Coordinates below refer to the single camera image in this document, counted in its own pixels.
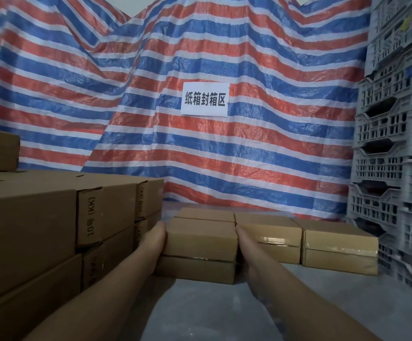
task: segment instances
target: plastic table cover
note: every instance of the plastic table cover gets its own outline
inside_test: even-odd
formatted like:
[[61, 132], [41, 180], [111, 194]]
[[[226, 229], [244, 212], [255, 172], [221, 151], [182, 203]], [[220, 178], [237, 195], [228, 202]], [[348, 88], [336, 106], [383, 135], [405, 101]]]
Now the plastic table cover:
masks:
[[[346, 211], [371, 0], [0, 0], [0, 130], [20, 166], [166, 177], [165, 198]], [[180, 116], [185, 81], [228, 117]]]
[[[164, 203], [163, 219], [169, 220], [181, 206]], [[285, 266], [382, 340], [412, 340], [412, 290], [407, 286], [387, 275]], [[246, 282], [224, 285], [151, 277], [119, 341], [277, 341], [283, 339], [279, 329]]]

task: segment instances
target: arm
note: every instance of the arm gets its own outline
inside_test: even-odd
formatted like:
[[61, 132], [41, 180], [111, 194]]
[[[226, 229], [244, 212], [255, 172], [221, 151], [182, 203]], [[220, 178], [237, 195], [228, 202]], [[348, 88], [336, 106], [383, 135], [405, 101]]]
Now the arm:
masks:
[[267, 255], [240, 227], [239, 246], [249, 264], [249, 279], [273, 305], [290, 341], [381, 341], [345, 312], [305, 286]]
[[140, 288], [154, 271], [164, 241], [165, 224], [159, 222], [132, 255], [49, 316], [24, 341], [116, 339]]

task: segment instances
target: person's right arm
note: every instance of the person's right arm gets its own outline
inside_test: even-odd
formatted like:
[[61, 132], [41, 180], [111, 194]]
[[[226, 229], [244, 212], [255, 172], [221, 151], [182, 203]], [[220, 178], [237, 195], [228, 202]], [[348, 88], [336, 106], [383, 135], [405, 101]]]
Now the person's right arm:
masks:
[[250, 280], [271, 302], [288, 341], [381, 341], [273, 260], [242, 228], [236, 229]]

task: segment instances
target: forearm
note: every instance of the forearm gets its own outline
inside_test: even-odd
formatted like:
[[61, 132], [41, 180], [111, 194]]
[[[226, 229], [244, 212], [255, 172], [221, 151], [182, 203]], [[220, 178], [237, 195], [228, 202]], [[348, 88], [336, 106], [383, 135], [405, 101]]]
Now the forearm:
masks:
[[43, 321], [25, 341], [101, 341], [116, 338], [141, 286], [152, 273], [154, 254], [138, 248], [101, 281]]
[[261, 285], [285, 325], [288, 341], [380, 340], [276, 261], [268, 258], [259, 267]]

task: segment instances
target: box lid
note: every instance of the box lid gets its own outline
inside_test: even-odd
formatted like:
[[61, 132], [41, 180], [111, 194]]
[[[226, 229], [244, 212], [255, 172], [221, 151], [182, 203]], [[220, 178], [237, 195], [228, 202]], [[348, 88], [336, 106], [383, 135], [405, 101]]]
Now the box lid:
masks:
[[346, 223], [295, 219], [306, 249], [376, 257], [378, 238]]
[[301, 246], [302, 229], [286, 216], [235, 213], [236, 224], [258, 243]]
[[162, 253], [166, 256], [234, 262], [237, 245], [232, 222], [173, 218], [166, 226]]
[[235, 222], [234, 214], [231, 211], [221, 211], [206, 208], [182, 208], [176, 215], [176, 218], [200, 219]]

